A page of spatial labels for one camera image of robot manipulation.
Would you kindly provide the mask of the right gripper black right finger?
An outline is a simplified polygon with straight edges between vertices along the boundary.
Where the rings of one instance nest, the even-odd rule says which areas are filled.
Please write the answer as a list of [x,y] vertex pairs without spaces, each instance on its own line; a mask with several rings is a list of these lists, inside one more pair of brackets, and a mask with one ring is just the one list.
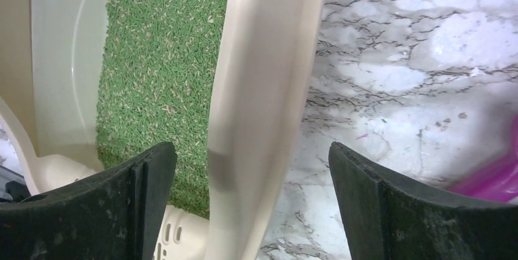
[[329,167],[353,259],[516,259],[517,206],[438,189],[342,143]]

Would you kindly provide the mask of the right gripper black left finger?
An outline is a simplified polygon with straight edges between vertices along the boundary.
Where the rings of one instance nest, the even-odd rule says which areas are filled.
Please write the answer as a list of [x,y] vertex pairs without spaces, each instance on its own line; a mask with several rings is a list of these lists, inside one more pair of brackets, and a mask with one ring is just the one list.
[[152,259],[177,163],[159,143],[66,186],[1,204],[2,259]]

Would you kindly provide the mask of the purple plastic litter scoop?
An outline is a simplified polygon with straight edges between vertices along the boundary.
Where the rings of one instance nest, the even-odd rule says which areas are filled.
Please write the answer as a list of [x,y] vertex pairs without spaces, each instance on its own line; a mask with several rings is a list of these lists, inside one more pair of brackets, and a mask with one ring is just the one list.
[[511,124],[508,152],[448,191],[503,203],[517,199],[517,117]]

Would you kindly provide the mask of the beige plastic litter box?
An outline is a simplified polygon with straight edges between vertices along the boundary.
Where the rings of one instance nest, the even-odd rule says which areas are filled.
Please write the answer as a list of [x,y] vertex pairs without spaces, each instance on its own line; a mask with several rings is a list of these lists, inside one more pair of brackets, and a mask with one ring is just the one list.
[[[166,204],[152,259],[257,257],[297,139],[322,4],[227,0],[208,122],[210,219]],[[95,149],[107,24],[106,0],[1,0],[1,128],[25,199],[107,170]]]

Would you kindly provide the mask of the green litter pellets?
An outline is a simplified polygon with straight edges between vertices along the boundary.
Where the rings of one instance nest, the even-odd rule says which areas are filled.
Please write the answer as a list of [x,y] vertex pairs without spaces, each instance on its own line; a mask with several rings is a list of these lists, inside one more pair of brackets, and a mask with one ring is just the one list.
[[107,0],[97,102],[106,167],[159,142],[178,155],[169,203],[209,215],[207,127],[227,0]]

